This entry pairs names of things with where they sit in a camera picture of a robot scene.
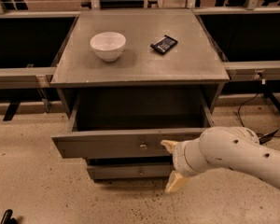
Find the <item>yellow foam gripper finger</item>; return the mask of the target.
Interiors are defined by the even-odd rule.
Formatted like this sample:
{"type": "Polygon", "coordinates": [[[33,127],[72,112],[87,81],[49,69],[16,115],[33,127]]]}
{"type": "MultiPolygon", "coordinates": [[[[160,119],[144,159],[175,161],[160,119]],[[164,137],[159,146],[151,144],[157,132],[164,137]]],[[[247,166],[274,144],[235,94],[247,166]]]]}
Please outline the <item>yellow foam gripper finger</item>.
{"type": "Polygon", "coordinates": [[[166,148],[169,153],[173,153],[175,150],[176,145],[178,144],[177,141],[173,140],[161,140],[161,145],[166,148]]]}
{"type": "Polygon", "coordinates": [[[169,175],[168,183],[165,187],[166,193],[173,193],[179,191],[189,182],[189,179],[177,171],[172,171],[169,175]]]}

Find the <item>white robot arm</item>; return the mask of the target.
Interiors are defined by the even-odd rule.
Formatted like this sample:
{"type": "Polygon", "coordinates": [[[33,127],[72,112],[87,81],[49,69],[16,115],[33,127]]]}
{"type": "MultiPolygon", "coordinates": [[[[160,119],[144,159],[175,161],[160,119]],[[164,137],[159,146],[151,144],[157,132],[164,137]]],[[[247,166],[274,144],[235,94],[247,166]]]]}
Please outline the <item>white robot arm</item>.
{"type": "Polygon", "coordinates": [[[226,168],[252,175],[280,189],[280,151],[264,147],[257,135],[245,127],[212,127],[187,141],[163,140],[173,157],[165,191],[176,192],[193,176],[226,168]]]}

